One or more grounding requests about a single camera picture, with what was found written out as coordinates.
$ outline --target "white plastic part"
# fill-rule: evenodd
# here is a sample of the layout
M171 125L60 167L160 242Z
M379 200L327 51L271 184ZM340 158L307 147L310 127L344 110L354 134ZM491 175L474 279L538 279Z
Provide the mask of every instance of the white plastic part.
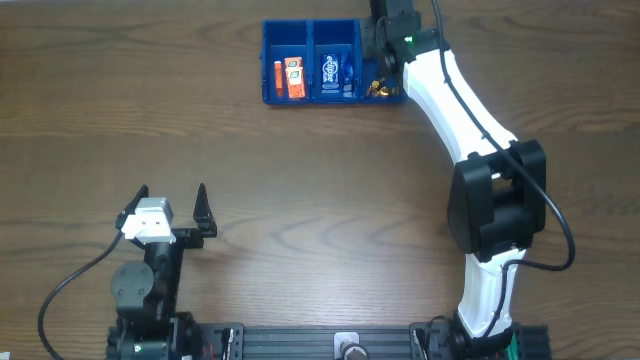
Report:
M445 53L445 61L453 85L480 124L503 149L509 148L509 142L517 140L516 137L503 128L482 105L460 74L450 50ZM420 54L415 61L405 64L404 89L431 119L454 164L466 160L473 152L484 156L496 151L491 143L482 139L480 131L444 82L439 50Z
M502 265L509 260L522 259L526 250L513 249L494 255L491 261L481 263L473 254L467 254L464 272L464 295L458 305L458 315L471 338L482 337L487 331L493 315L498 308L502 290ZM511 326L511 292L516 276L517 265L509 266L507 273L507 292L500 317L489 336L499 334Z
M174 243L171 231L173 211L166 198L143 198L129 215L122 227L125 239L138 239L143 244L151 242Z

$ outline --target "wooden table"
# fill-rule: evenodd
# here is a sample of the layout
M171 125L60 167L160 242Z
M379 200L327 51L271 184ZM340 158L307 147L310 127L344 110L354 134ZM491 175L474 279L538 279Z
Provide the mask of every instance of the wooden table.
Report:
M432 24L427 1L417 1ZM443 1L447 37L487 108L548 156L575 266L519 269L512 314L558 359L640 356L637 1ZM452 166L399 107L270 108L264 18L365 17L365 0L0 5L0 352L44 359L38 309L107 247L141 184L189 225L200 182L218 239L185 255L179 308L201 322L409 324L450 314L464 256L445 211ZM528 257L560 263L549 216ZM46 317L66 358L104 356L123 242Z

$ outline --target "wood grain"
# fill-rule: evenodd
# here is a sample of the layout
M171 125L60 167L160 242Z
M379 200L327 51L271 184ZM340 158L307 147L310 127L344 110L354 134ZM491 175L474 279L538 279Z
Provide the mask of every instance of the wood grain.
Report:
M519 270L512 314L557 359L640 357L640 4L443 1L487 108L538 139L578 247L562 274ZM426 1L418 2L430 24ZM261 100L264 18L364 17L365 0L0 4L0 352L45 359L36 316L99 254L142 183L189 224L209 189L218 239L186 254L179 307L202 322L409 324L450 313L464 258L452 167L413 104L280 109ZM551 217L528 255L560 262ZM103 357L122 243L66 288L46 329Z

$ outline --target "blue bin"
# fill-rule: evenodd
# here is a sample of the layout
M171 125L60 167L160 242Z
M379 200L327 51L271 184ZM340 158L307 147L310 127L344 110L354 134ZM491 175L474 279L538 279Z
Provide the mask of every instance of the blue bin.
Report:
M343 91L344 76L338 92L322 91L322 55L338 54L351 56L353 65L353 92ZM302 57L306 84L306 98L289 99L286 81L283 79L284 96L279 97L275 86L273 63L286 57ZM367 89L378 79L376 59L362 59L360 41L360 20L265 20L262 39L262 97L269 105L297 104L390 104L407 99L404 91L397 96L366 97ZM392 88L396 84L389 78L385 86Z

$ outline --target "orange package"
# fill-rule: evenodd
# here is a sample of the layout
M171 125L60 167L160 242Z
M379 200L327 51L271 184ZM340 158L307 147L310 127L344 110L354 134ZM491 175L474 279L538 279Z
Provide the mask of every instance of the orange package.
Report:
M284 58L284 67L285 68L292 68L292 67L302 67L302 58L297 56L297 57L290 57L290 58Z
M284 84L282 80L282 61L276 61L273 63L275 66L275 77L276 77L276 93L278 96L284 96Z
M287 68L287 90L289 90L290 99L300 99L306 97L304 88L304 69L303 68Z

